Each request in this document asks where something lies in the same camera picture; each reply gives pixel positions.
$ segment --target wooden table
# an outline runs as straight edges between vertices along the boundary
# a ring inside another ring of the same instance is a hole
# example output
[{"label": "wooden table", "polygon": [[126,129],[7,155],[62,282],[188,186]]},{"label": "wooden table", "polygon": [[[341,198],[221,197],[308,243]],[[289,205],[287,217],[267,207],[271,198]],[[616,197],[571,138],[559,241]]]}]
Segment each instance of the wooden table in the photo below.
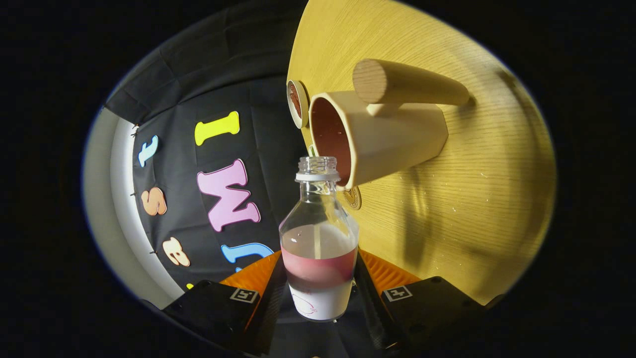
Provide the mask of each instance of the wooden table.
[{"label": "wooden table", "polygon": [[[546,124],[492,54],[394,1],[310,0],[287,79],[303,82],[310,98],[353,90],[364,58],[448,76],[475,101],[439,106],[449,136],[438,157],[359,187],[362,206],[348,211],[360,223],[360,247],[420,278],[441,275],[485,304],[519,279],[548,228],[557,175]],[[309,146],[309,128],[302,133]]]}]

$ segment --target blue letter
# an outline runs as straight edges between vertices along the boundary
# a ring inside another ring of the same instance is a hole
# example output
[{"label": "blue letter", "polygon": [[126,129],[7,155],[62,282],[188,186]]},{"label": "blue letter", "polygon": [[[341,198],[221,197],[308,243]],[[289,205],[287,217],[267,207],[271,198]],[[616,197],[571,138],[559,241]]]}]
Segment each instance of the blue letter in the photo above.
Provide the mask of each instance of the blue letter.
[{"label": "blue letter", "polygon": [[274,253],[271,248],[268,248],[262,243],[248,243],[235,247],[223,245],[221,246],[221,252],[223,256],[225,256],[225,259],[232,264],[236,262],[239,257],[248,255],[260,255],[261,257],[265,257]]},{"label": "blue letter", "polygon": [[141,151],[139,152],[139,155],[137,157],[139,158],[139,165],[141,165],[142,168],[146,166],[146,161],[155,154],[158,145],[158,136],[153,136],[152,142],[150,143],[150,146],[148,146],[148,148],[146,148],[145,142],[141,145]]}]

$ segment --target wooden handle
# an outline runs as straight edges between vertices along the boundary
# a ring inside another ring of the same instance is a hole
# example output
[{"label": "wooden handle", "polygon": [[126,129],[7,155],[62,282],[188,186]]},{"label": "wooden handle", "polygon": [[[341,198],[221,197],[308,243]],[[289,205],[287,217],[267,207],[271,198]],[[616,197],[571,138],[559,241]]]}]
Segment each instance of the wooden handle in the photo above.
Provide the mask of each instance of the wooden handle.
[{"label": "wooden handle", "polygon": [[463,84],[422,68],[364,59],[354,68],[354,87],[367,103],[435,103],[461,105],[470,95]]}]

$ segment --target white wall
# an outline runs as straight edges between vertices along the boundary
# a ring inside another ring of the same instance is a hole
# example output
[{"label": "white wall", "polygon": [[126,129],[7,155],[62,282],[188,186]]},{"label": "white wall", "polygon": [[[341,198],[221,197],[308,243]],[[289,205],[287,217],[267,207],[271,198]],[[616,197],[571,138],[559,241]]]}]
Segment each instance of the white wall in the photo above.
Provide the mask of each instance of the white wall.
[{"label": "white wall", "polygon": [[83,196],[88,224],[114,273],[139,298],[164,308],[183,290],[161,265],[141,225],[132,185],[133,125],[107,109],[86,144]]}]

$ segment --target pink letter m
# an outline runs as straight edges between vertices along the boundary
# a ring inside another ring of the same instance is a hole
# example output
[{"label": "pink letter m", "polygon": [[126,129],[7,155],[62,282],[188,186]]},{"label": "pink letter m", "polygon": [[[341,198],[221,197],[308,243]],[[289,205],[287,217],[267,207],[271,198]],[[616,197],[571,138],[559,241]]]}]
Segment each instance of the pink letter m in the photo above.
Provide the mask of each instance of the pink letter m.
[{"label": "pink letter m", "polygon": [[250,192],[241,189],[228,188],[230,185],[238,184],[244,187],[247,184],[247,172],[245,164],[237,159],[231,166],[213,171],[211,173],[199,172],[197,174],[197,184],[199,191],[221,199],[214,205],[207,214],[212,228],[220,233],[223,226],[243,220],[261,221],[261,213],[258,212],[256,204],[247,203],[244,209],[236,210],[250,196]]}]

